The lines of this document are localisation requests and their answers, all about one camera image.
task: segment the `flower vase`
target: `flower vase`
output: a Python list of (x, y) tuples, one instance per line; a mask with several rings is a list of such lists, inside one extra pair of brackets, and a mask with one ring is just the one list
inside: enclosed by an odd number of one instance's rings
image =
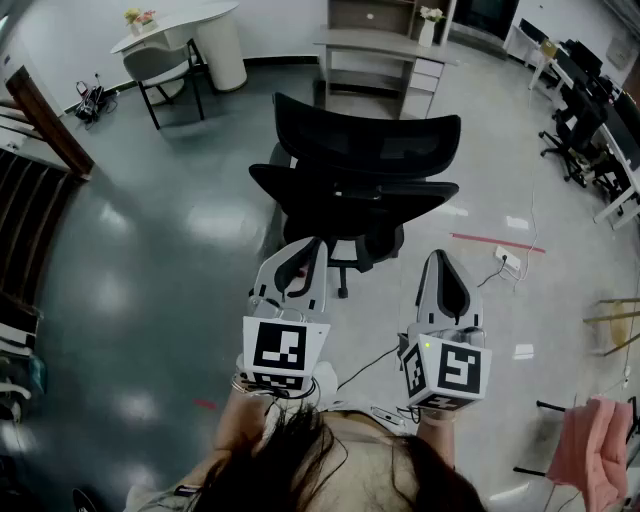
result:
[(151, 20), (147, 23), (142, 24), (143, 32), (151, 32), (153, 29), (156, 29), (156, 28), (158, 28), (158, 24), (156, 23), (156, 20)]
[(420, 39), (418, 39), (418, 44), (420, 46), (429, 48), (433, 44), (433, 32), (435, 30), (435, 27), (435, 21), (424, 20), (424, 26), (420, 31)]

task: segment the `pink cloth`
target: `pink cloth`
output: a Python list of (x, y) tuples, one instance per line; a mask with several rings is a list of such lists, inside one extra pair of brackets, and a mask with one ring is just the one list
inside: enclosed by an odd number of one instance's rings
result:
[(602, 397), (564, 413), (547, 478), (582, 492), (587, 512), (601, 512), (627, 494), (626, 437), (632, 416), (631, 404)]

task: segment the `drawer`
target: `drawer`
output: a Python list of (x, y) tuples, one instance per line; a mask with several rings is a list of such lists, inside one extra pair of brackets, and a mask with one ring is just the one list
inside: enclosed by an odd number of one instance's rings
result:
[(409, 82), (409, 87), (422, 89), (423, 91), (435, 92), (437, 86), (437, 78), (433, 76), (419, 75), (418, 73), (411, 75), (411, 81)]
[(426, 119), (433, 94), (420, 89), (407, 89), (400, 119)]
[(420, 73), (422, 75), (435, 76), (440, 78), (444, 64), (442, 62), (434, 62), (432, 60), (416, 59), (416, 67), (414, 73)]

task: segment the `gray floor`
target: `gray floor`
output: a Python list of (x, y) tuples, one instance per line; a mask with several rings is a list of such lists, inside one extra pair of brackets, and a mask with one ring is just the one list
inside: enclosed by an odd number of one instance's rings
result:
[[(478, 282), (497, 270), (494, 245), (452, 233), (531, 244), (535, 186), (536, 247), (546, 253), (531, 254), (528, 277), (515, 289), (512, 279), (497, 277), (483, 288), (492, 374), (486, 400), (456, 423), (456, 462), (491, 510), (538, 512), (552, 486), (511, 471), (516, 464), (545, 470), (550, 461), (559, 418), (542, 414), (535, 400), (570, 406), (596, 393), (624, 399), (640, 390), (640, 345), (629, 351), (634, 370), (623, 389), (625, 351), (598, 357), (610, 343), (606, 330), (581, 321), (595, 300), (636, 293), (638, 228), (595, 225), (604, 205), (598, 194), (565, 183), (556, 157), (539, 156), (537, 133), (552, 129), (552, 107), (544, 90), (529, 95), (531, 71), (457, 45), (451, 51), (461, 65), (445, 69), (430, 115), (462, 117), (458, 154), (438, 176), (458, 183), (460, 193), (405, 227), (398, 259), (350, 272), (348, 300), (335, 298), (331, 273), (332, 331), (322, 358), (343, 380), (392, 348), (415, 317), (432, 250), (450, 251)], [(276, 140), (270, 93), (309, 101), (314, 74), (252, 70), (244, 89), (208, 98), (205, 123), (193, 122), (195, 105), (183, 94), (159, 119), (187, 124), (161, 132), (130, 91), (111, 118), (89, 132), (74, 130), (102, 170), (70, 209), (44, 282), (39, 350), (50, 394), (17, 439), (2, 430), (12, 453), (24, 452), (52, 510), (68, 510), (69, 489), (83, 484), (121, 509), (131, 484), (169, 485), (206, 452), (273, 208), (246, 169), (265, 161)], [(337, 108), (366, 115), (362, 105), (340, 101)], [(385, 110), (369, 111), (384, 117)], [(513, 219), (524, 228), (512, 227)], [(526, 261), (526, 250), (512, 252)], [(534, 357), (514, 359), (521, 345), (531, 345)], [(343, 394), (389, 408), (405, 401), (391, 357)], [(557, 488), (548, 510), (574, 494)], [(583, 508), (578, 498), (563, 512)]]
[(216, 97), (202, 81), (206, 120), (187, 90), (157, 109), (161, 131), (137, 89), (90, 131), (65, 120), (100, 169), (52, 250), (37, 347), (49, 394), (19, 427), (48, 509), (88, 485), (121, 510), (132, 483), (169, 486), (207, 453), (274, 207), (248, 167), (277, 140), (271, 94), (310, 102), (316, 71), (250, 69)]

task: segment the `red tape on floor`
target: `red tape on floor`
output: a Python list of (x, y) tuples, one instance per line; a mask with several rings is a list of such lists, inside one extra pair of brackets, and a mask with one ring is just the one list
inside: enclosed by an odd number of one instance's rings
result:
[[(513, 242), (507, 242), (506, 240), (496, 240), (495, 238), (485, 238), (483, 236), (463, 235), (461, 233), (451, 233), (451, 236), (453, 238), (462, 238), (463, 240), (473, 240), (474, 242), (486, 242), (489, 244), (506, 245), (507, 247), (517, 247), (518, 249), (526, 249), (527, 251), (531, 247), (531, 245), (516, 244)], [(540, 249), (540, 247), (534, 247), (533, 251), (547, 254), (547, 251)]]
[(193, 403), (199, 407), (211, 409), (212, 411), (215, 411), (218, 408), (218, 406), (214, 402), (209, 402), (208, 400), (200, 400), (199, 398), (194, 398)]

